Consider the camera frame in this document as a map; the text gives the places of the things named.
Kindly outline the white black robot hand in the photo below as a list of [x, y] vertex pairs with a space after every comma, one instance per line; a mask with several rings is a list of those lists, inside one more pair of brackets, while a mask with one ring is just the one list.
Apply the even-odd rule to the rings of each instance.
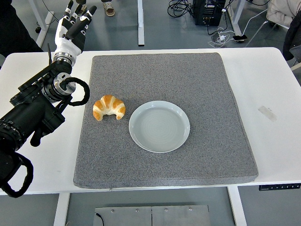
[[82, 5], [78, 4], [75, 11], [72, 12], [73, 4], [72, 0], [69, 1], [63, 17], [58, 22], [55, 33], [56, 50], [53, 58], [54, 61], [67, 59], [71, 65], [75, 64], [77, 56], [83, 52], [86, 31], [97, 10], [96, 6], [92, 6], [80, 14]]

